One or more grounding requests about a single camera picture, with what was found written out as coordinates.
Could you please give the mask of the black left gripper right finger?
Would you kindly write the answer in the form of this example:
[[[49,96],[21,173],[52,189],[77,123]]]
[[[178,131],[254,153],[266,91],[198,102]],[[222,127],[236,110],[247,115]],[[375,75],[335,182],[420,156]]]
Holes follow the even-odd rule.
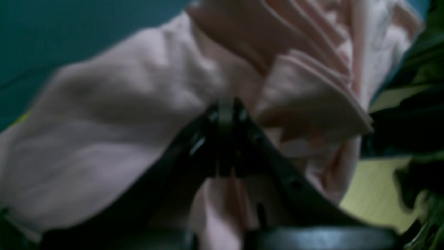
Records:
[[[259,229],[248,231],[244,250],[398,250],[392,229],[367,226],[323,197],[284,158],[235,98],[232,114],[232,168],[238,177],[263,176],[287,218],[271,226],[265,204],[256,206]]]

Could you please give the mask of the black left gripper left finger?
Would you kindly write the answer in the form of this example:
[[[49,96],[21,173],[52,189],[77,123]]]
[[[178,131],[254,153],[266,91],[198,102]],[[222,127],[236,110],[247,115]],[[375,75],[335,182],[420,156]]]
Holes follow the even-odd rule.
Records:
[[[219,101],[179,132],[165,153],[106,209],[79,225],[48,231],[43,250],[197,250],[188,229],[149,228],[148,222],[187,174],[202,183],[215,171],[217,136],[229,131],[229,101]]]

